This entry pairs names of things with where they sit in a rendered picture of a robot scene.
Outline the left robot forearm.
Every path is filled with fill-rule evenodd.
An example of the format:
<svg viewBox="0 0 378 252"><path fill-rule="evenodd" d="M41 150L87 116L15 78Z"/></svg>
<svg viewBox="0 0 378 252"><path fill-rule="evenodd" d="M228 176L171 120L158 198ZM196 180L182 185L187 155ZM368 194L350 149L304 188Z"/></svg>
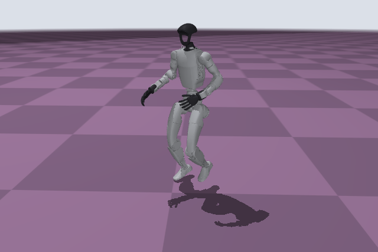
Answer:
<svg viewBox="0 0 378 252"><path fill-rule="evenodd" d="M217 90L223 82L223 78L221 75L218 75L214 81L211 81L210 84L203 89L203 92L201 92L199 95L201 99L211 95L211 93L215 90Z"/></svg>

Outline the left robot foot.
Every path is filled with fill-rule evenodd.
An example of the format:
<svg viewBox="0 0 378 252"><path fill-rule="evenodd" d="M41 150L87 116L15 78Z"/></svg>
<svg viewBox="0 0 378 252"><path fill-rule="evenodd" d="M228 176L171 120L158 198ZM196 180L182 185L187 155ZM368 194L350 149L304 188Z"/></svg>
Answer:
<svg viewBox="0 0 378 252"><path fill-rule="evenodd" d="M210 173L210 170L213 167L213 164L210 161L207 161L207 163L208 163L208 168L202 167L201 172L200 172L200 174L198 176L198 181L199 182L203 182L203 181L205 181L207 179L207 177L208 177L208 175Z"/></svg>

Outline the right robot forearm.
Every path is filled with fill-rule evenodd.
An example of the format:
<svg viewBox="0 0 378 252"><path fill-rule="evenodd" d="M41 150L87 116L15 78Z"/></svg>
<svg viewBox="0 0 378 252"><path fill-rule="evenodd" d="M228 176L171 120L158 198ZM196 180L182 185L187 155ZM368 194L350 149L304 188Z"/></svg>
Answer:
<svg viewBox="0 0 378 252"><path fill-rule="evenodd" d="M162 86L164 86L166 83L169 82L168 76L166 76L166 73L160 78L158 81L156 81L154 84L157 85L156 89L154 89L154 92L157 92L158 89L160 89ZM153 84L152 84L153 85ZM152 86L151 85L151 86Z"/></svg>

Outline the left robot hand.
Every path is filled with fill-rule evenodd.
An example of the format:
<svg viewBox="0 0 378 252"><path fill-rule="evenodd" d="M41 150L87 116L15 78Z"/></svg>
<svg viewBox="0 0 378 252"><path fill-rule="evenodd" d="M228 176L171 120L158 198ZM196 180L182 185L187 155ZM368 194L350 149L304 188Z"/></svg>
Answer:
<svg viewBox="0 0 378 252"><path fill-rule="evenodd" d="M184 110L188 110L188 109L191 108L192 106L196 105L197 102L198 102L198 100L199 100L199 101L202 100L201 97L200 97L200 95L199 95L201 92L203 92L203 90L201 90L201 91L199 91L198 93L196 93L196 95L195 95L195 94L192 94L192 95L190 95L190 94L183 94L183 95L182 95L183 97L187 96L188 98L187 98L187 99L184 99L184 100L180 100L179 102L184 102L184 101L187 100L185 103L180 104L180 106L189 103L189 104L187 104L187 105L185 105L185 106L182 107L182 108L185 108L185 107L187 107L187 106L190 105L189 107L187 107L186 109L184 109ZM204 99L205 99L205 98L204 98Z"/></svg>

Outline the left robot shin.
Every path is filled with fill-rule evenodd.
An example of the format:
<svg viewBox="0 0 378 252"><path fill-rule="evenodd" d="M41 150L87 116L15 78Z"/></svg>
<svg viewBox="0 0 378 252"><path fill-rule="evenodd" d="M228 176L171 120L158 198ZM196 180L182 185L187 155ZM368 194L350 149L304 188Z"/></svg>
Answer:
<svg viewBox="0 0 378 252"><path fill-rule="evenodd" d="M188 159L192 162L194 162L197 165L200 165L202 167L208 168L208 163L204 158L204 154L201 150L199 150L199 147L196 146L195 151L193 152L193 157L189 157ZM206 167L207 166L207 167Z"/></svg>

